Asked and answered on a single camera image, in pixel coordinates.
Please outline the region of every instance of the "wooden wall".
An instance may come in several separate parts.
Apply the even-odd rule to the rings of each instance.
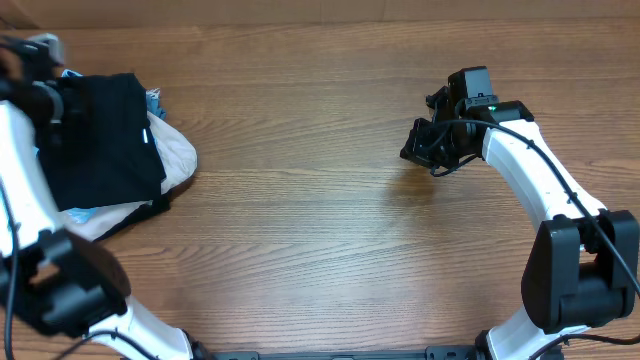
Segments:
[[[638,17],[636,0],[0,0],[18,28]]]

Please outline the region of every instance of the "pile of clothes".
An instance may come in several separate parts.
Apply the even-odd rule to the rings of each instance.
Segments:
[[[92,109],[81,152],[37,152],[67,229],[99,240],[168,210],[171,189],[193,175],[197,155],[164,121],[159,90],[146,91],[133,74],[63,77],[87,90]]]

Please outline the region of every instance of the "white cloth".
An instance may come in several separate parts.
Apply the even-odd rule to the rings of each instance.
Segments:
[[[166,194],[193,175],[198,166],[198,156],[193,145],[178,130],[148,111],[147,118],[151,122],[151,133],[156,139],[156,148],[167,175],[161,184],[162,194]],[[145,201],[138,201],[98,207],[84,224],[74,222],[64,211],[60,214],[67,230],[93,241],[144,204],[146,204]]]

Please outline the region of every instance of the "wood surface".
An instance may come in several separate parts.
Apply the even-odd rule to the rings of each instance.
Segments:
[[[18,32],[26,36],[31,33]],[[398,157],[424,96],[486,65],[610,209],[640,214],[640,22],[434,21],[58,31],[68,66],[133,71],[199,154],[173,209],[102,244],[134,294],[215,351],[467,344],[521,303],[533,228],[495,170]],[[640,311],[595,331],[635,336]],[[18,359],[71,343],[18,321]],[[569,359],[637,359],[574,342]],[[89,345],[75,358],[112,359]]]
[[[636,0],[2,0],[42,29],[640,17]],[[3,16],[0,5],[0,16]]]

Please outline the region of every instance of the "brown background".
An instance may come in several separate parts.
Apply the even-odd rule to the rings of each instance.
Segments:
[[[636,0],[0,0],[19,28],[638,17]]]
[[[198,150],[173,209],[103,245],[146,306],[211,350],[464,344],[518,309],[535,234],[505,182],[482,161],[436,180],[398,158],[424,96],[462,67],[487,65],[585,189],[640,214],[635,19],[56,33],[69,67],[161,87],[168,122]],[[636,311],[597,332],[639,328]],[[19,359],[69,344],[15,326]],[[568,354],[638,351],[575,342]]]

